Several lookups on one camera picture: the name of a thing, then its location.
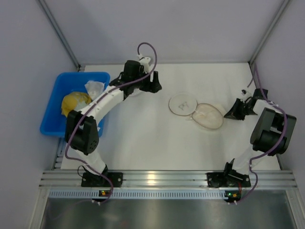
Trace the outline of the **white mesh laundry bag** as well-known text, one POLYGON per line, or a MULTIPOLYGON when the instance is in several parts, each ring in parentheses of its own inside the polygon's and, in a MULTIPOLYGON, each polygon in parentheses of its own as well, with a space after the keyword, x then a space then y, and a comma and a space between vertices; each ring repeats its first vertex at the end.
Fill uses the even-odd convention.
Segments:
POLYGON ((204 129, 217 130, 224 124, 224 116, 216 106, 199 103, 190 93, 175 94, 169 99, 168 107, 173 114, 188 117, 204 129))

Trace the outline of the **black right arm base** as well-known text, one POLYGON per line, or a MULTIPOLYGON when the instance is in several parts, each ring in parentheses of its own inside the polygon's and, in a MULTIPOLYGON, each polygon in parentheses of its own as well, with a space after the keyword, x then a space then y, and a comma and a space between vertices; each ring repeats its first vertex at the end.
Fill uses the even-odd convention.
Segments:
POLYGON ((210 172, 207 173, 208 187, 250 187, 248 175, 237 172, 210 172))

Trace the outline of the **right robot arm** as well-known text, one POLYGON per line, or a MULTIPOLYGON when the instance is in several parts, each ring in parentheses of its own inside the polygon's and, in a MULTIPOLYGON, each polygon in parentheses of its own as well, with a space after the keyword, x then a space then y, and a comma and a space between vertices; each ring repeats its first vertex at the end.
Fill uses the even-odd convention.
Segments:
POLYGON ((224 167, 224 180, 229 186, 245 184, 250 186, 250 167, 254 167, 265 156, 283 154, 290 143, 297 118, 284 113, 277 105, 267 100, 268 90, 255 89, 254 93, 242 90, 224 118, 244 120, 253 115, 258 118, 250 137, 250 148, 238 158, 227 162, 224 167))

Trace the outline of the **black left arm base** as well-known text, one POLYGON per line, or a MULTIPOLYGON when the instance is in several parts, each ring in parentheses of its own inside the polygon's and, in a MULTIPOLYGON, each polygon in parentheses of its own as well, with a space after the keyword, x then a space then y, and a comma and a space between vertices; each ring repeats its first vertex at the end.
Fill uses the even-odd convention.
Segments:
MULTIPOLYGON (((106 177, 111 181, 113 187, 122 186, 122 172, 107 172, 106 177)), ((85 172, 82 175, 81 187, 111 187, 111 184, 108 180, 99 175, 85 172)))

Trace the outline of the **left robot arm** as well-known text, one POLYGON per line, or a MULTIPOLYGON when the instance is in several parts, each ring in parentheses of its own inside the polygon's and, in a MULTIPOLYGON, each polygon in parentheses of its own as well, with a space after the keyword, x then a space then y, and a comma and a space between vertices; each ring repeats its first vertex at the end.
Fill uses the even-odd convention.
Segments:
POLYGON ((135 90, 149 93, 160 91, 162 86, 155 67, 150 57, 141 57, 138 61, 128 60, 123 71, 101 95, 83 109, 69 112, 65 130, 66 149, 73 149, 79 157, 71 157, 66 152, 67 159, 79 161, 90 173, 105 177, 107 166, 97 151, 98 124, 135 90))

